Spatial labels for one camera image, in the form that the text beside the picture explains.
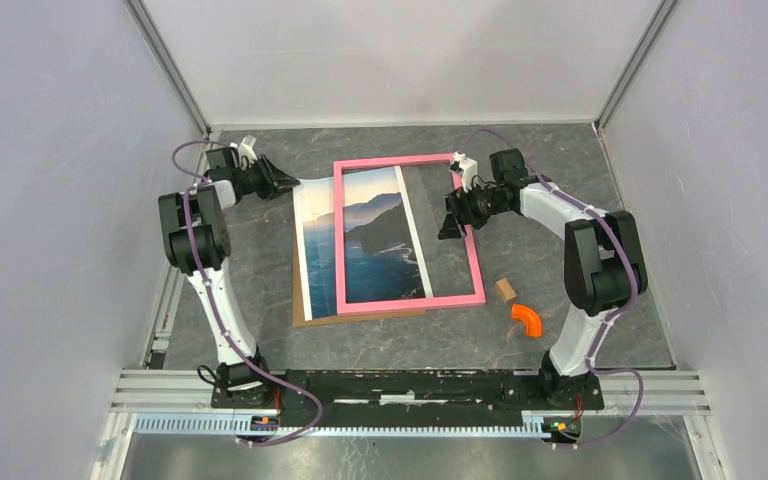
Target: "gray table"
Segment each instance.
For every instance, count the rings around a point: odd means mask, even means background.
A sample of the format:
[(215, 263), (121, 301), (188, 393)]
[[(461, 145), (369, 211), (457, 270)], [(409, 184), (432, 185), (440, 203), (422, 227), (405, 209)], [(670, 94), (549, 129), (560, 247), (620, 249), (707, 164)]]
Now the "gray table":
[[(619, 207), (610, 171), (589, 125), (500, 128), (569, 193), (606, 209)], [(256, 150), (280, 168), (299, 178), (320, 178), (332, 174), (335, 160), (450, 152), (472, 130), (469, 126), (270, 130), (223, 132), (220, 138), (240, 141), (246, 133), (253, 134)], [(503, 148), (495, 138), (480, 135), (467, 153), (479, 160), (481, 175), (489, 179), (487, 156)], [(425, 187), (429, 195), (445, 191), (441, 190), (445, 186), (427, 180)], [(442, 195), (428, 205), (439, 212)], [(430, 311), (415, 318), (293, 328), (292, 196), (271, 202), (247, 197), (226, 216), (233, 242), (234, 289), (273, 369), (536, 369), (543, 352), (558, 338), (569, 306), (562, 282), (561, 241), (534, 222), (505, 214), (491, 219), (476, 235), (486, 305)], [(656, 283), (657, 272), (649, 273), (650, 283)], [(496, 297), (493, 286), (503, 277), (510, 280), (521, 303), (540, 313), (542, 338), (526, 338), (522, 326), (511, 322), (509, 308)], [(165, 368), (190, 369), (200, 363), (215, 365), (216, 351), (198, 299), (187, 284)], [(617, 322), (597, 363), (661, 368), (672, 364), (650, 294), (643, 295), (636, 309)]]

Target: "picture of mountain and sea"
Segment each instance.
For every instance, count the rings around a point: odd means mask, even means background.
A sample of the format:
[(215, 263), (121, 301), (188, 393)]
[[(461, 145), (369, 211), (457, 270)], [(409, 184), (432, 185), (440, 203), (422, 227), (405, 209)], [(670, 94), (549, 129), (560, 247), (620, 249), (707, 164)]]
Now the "picture of mountain and sea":
[[(343, 177), (349, 303), (424, 298), (431, 291), (396, 168)], [(337, 314), (332, 192), (331, 178), (303, 180), (294, 192), (308, 320)]]

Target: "gray floor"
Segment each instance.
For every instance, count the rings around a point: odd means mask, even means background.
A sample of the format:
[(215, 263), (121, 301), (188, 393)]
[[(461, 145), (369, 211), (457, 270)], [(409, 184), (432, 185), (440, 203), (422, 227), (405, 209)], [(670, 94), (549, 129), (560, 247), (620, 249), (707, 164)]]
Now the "gray floor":
[[(589, 125), (500, 128), (569, 193), (606, 209), (619, 207), (608, 166)], [(224, 132), (221, 140), (239, 141), (245, 133), (253, 134), (256, 150), (280, 168), (299, 178), (320, 178), (332, 174), (334, 160), (451, 152), (470, 131), (469, 126), (271, 130)], [(467, 153), (480, 161), (482, 176), (492, 178), (487, 156), (503, 148), (493, 137), (480, 135)], [(431, 208), (442, 207), (442, 196), (433, 201)], [(233, 243), (234, 289), (246, 322), (273, 369), (536, 369), (563, 326), (569, 305), (562, 283), (563, 245), (539, 224), (514, 214), (491, 219), (476, 235), (486, 305), (431, 311), (415, 318), (304, 328), (291, 325), (292, 196), (271, 202), (247, 197), (229, 209), (226, 218)], [(519, 301), (541, 315), (542, 338), (526, 338), (522, 327), (510, 321), (508, 307), (496, 297), (493, 287), (503, 277), (517, 290)], [(165, 368), (190, 369), (201, 363), (215, 365), (216, 351), (198, 299), (187, 284)], [(672, 364), (650, 294), (617, 321), (597, 363)]]
[[(584, 438), (618, 420), (585, 417)], [(553, 452), (539, 440), (504, 438), (306, 438), (250, 449), (233, 438), (135, 435), (127, 479), (701, 478), (687, 429), (675, 417), (639, 418), (615, 440)]]

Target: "white wall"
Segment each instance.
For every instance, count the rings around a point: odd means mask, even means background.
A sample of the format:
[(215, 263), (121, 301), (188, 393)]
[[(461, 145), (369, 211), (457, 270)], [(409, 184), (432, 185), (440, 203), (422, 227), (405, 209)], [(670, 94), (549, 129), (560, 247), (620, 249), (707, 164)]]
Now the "white wall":
[(607, 147), (735, 478), (768, 478), (768, 2), (681, 2)]
[(658, 0), (146, 0), (213, 124), (589, 121)]
[(89, 474), (195, 137), (121, 1), (0, 2), (0, 478)]

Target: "pink frame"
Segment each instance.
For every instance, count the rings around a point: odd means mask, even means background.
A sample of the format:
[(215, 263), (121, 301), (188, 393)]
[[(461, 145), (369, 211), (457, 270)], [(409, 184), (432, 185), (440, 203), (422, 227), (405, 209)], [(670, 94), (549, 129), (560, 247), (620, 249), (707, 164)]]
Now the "pink frame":
[[(409, 157), (366, 158), (360, 160), (341, 160), (334, 162), (334, 260), (337, 270), (337, 315), (358, 313), (401, 312), (406, 310), (428, 310), (433, 308), (472, 307), (484, 305), (487, 301), (484, 284), (481, 281), (481, 269), (475, 250), (475, 237), (472, 228), (466, 227), (467, 259), (472, 276), (472, 288), (475, 293), (450, 297), (411, 298), (407, 300), (385, 300), (381, 302), (346, 303), (346, 258), (345, 234), (343, 233), (343, 171), (361, 168), (379, 168), (430, 163), (446, 163), (452, 159), (451, 153), (432, 155), (414, 155)], [(459, 176), (452, 174), (455, 188), (461, 186)]]

